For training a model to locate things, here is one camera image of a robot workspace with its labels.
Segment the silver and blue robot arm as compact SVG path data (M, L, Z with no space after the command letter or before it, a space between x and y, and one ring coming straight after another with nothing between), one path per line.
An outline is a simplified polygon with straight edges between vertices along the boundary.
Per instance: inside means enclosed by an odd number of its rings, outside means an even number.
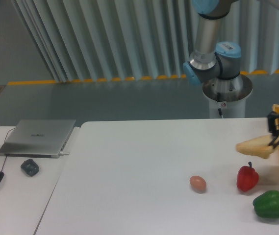
M199 14L195 48L183 70L189 81L203 84L211 118L243 118L246 99L252 93L251 80L240 74L241 47L234 42L217 42L221 21L237 0L193 0ZM270 141L279 146L279 113L267 115Z

